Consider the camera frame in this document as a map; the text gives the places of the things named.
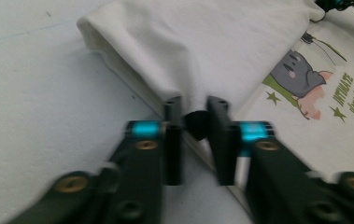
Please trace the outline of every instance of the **star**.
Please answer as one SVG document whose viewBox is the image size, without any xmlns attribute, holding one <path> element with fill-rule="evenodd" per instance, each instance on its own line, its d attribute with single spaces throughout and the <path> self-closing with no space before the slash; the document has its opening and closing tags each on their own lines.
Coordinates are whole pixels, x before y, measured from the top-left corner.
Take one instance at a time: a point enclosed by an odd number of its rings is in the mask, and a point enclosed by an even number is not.
<svg viewBox="0 0 354 224">
<path fill-rule="evenodd" d="M 273 92 L 273 93 L 269 93 L 268 91 L 267 91 L 267 94 L 269 95 L 269 97 L 267 97 L 267 100 L 272 100 L 274 103 L 275 103 L 275 105 L 276 105 L 276 102 L 277 101 L 281 101 L 280 99 L 278 99 L 277 97 L 276 97 L 276 93 L 275 92 Z"/>
<path fill-rule="evenodd" d="M 342 112 L 340 112 L 339 107 L 337 107 L 336 109 L 331 108 L 331 110 L 333 110 L 333 116 L 334 116 L 334 117 L 338 117 L 338 118 L 340 118 L 344 123 L 346 123 L 346 122 L 345 122 L 346 115 L 344 115 L 344 114 L 342 114 Z"/>
</svg>

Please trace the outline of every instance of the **green star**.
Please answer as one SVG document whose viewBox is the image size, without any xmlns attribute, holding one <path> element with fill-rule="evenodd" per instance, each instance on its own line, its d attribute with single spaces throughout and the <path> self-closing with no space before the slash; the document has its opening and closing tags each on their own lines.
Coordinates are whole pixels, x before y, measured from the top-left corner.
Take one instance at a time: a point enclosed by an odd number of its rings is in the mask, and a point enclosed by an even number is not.
<svg viewBox="0 0 354 224">
<path fill-rule="evenodd" d="M 333 116 L 334 116 L 334 117 L 338 117 L 338 118 L 340 118 L 344 123 L 346 123 L 346 122 L 345 122 L 346 115 L 344 115 L 344 114 L 342 114 L 342 112 L 340 112 L 339 107 L 337 107 L 336 109 L 331 108 L 331 110 L 333 110 Z"/>
<path fill-rule="evenodd" d="M 276 102 L 277 101 L 281 101 L 280 99 L 278 99 L 277 97 L 276 97 L 276 93 L 275 92 L 273 92 L 273 93 L 269 93 L 268 91 L 267 91 L 267 94 L 269 95 L 269 97 L 267 97 L 267 100 L 272 100 L 274 103 L 275 103 L 275 105 L 276 105 Z"/>
</svg>

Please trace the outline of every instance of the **white table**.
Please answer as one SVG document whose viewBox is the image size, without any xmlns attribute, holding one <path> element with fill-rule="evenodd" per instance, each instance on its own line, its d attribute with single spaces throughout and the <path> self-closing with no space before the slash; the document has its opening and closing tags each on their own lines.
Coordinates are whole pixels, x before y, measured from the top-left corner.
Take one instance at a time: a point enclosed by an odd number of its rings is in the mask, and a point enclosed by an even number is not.
<svg viewBox="0 0 354 224">
<path fill-rule="evenodd" d="M 84 45 L 77 19 L 106 2 L 0 0 L 0 223 L 58 176 L 97 172 L 128 120 L 158 118 Z M 163 223 L 250 223 L 185 151 L 185 185 L 166 188 Z"/>
</svg>

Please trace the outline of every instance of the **teal marking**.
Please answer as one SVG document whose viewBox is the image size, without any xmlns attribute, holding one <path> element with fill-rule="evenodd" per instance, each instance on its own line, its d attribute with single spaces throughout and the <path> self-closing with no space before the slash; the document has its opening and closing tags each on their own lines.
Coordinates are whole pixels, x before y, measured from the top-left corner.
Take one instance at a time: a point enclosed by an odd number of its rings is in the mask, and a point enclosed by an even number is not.
<svg viewBox="0 0 354 224">
<path fill-rule="evenodd" d="M 156 138 L 160 133 L 159 121 L 138 121 L 134 123 L 133 136 L 138 138 Z"/>
<path fill-rule="evenodd" d="M 243 148 L 240 151 L 240 157 L 250 157 L 250 150 L 247 144 L 257 139 L 269 137 L 266 127 L 262 122 L 258 121 L 245 121 L 240 122 L 241 140 L 243 141 Z"/>
</svg>

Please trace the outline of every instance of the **cartoon pig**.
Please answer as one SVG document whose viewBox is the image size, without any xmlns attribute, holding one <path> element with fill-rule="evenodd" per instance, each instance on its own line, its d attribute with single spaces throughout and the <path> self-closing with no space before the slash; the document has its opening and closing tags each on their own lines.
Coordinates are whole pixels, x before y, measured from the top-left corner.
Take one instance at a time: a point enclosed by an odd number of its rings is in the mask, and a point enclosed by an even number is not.
<svg viewBox="0 0 354 224">
<path fill-rule="evenodd" d="M 307 119 L 320 119 L 321 112 L 315 103 L 325 93 L 321 85 L 326 84 L 333 73 L 313 71 L 302 54 L 290 50 L 276 65 L 271 76 L 285 90 L 292 94 L 299 109 Z"/>
</svg>

